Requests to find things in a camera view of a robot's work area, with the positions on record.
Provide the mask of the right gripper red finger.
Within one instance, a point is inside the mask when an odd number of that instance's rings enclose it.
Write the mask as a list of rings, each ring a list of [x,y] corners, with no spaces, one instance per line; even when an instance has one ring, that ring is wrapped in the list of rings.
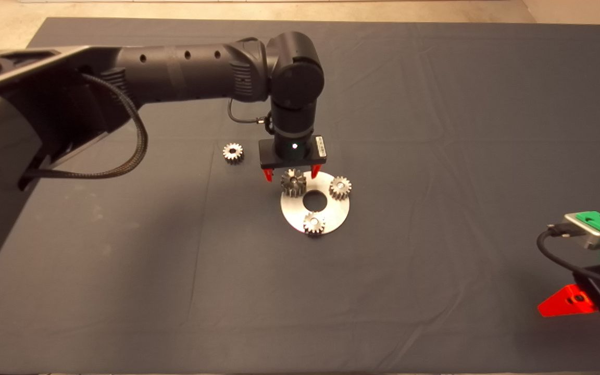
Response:
[[[538,313],[545,318],[598,312],[592,299],[576,284],[560,288],[538,304],[537,308]]]

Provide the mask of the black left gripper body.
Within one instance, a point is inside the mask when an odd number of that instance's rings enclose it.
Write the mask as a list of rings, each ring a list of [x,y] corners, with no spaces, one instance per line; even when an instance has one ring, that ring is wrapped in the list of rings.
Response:
[[[314,166],[327,162],[326,143],[313,130],[297,133],[281,131],[271,138],[259,140],[258,155],[261,169]]]

